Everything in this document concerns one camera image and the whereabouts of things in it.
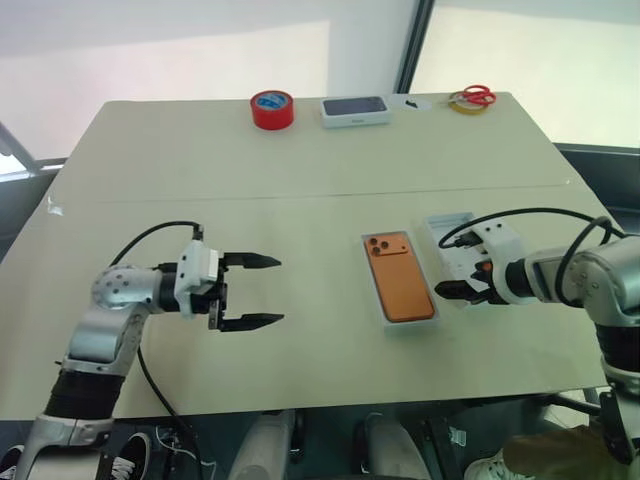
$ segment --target smartphone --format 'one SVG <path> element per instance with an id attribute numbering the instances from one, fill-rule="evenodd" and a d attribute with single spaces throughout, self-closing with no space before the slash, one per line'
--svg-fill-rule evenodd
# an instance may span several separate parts
<path id="1" fill-rule="evenodd" d="M 367 235 L 364 248 L 387 320 L 433 318 L 433 302 L 409 237 L 402 232 Z"/>

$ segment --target red tape roll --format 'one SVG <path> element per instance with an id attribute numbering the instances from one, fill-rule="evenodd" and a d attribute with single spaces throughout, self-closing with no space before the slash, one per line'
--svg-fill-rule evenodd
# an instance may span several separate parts
<path id="1" fill-rule="evenodd" d="M 265 130 L 280 130 L 293 122 L 293 98 L 280 90 L 265 90 L 251 98 L 253 123 Z"/>

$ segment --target red scissors handle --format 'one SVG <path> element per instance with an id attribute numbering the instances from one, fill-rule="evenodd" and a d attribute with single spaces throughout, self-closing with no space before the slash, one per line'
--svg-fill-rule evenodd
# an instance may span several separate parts
<path id="1" fill-rule="evenodd" d="M 474 105 L 491 105 L 496 101 L 496 94 L 484 85 L 469 85 L 462 91 L 462 97 Z"/>

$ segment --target sneaker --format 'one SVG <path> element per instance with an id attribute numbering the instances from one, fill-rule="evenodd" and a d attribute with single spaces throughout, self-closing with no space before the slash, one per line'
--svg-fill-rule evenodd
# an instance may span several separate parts
<path id="1" fill-rule="evenodd" d="M 23 450 L 24 447 L 22 445 L 15 445 L 7 450 L 2 460 L 0 460 L 0 480 L 13 480 L 18 467 L 18 460 Z"/>
<path id="2" fill-rule="evenodd" d="M 535 480 L 535 477 L 526 477 L 509 470 L 500 450 L 493 457 L 472 462 L 464 472 L 464 480 Z"/>
<path id="3" fill-rule="evenodd" d="M 113 459 L 111 480 L 142 480 L 147 473 L 151 456 L 151 440 L 144 433 L 129 437 L 120 453 Z"/>

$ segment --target table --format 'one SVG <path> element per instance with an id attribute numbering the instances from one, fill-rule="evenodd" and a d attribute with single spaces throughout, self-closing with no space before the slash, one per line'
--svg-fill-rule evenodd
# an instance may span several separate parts
<path id="1" fill-rule="evenodd" d="M 437 298 L 435 327 L 389 335 L 380 326 L 361 234 L 408 230 L 435 284 L 445 277 L 426 216 L 524 206 L 605 213 L 510 95 L 479 117 L 450 111 L 443 95 L 426 98 L 431 111 L 397 111 L 390 125 L 335 132 L 320 128 L 317 100 L 297 101 L 294 128 L 271 133 L 247 123 L 245 102 L 107 104 L 0 266 L 0 418 L 28 419 L 44 408 L 53 362 L 88 305 L 93 278 L 137 233 L 172 219 L 203 223 L 212 248 L 281 259 L 275 269 L 230 271 L 228 315 L 286 315 L 224 334 L 208 331 L 204 317 L 150 317 L 143 351 L 181 413 L 603 384 L 594 327 L 581 310 L 465 310 Z M 216 128 L 204 128 L 204 119 Z M 305 147 L 305 138 L 323 150 Z M 232 161 L 234 144 L 241 154 Z M 392 147 L 398 153 L 390 157 Z M 547 215 L 509 224 L 531 250 L 565 245 L 582 227 Z M 158 232 L 128 259 L 173 261 L 188 238 L 187 229 Z M 138 365 L 115 414 L 164 414 Z"/>

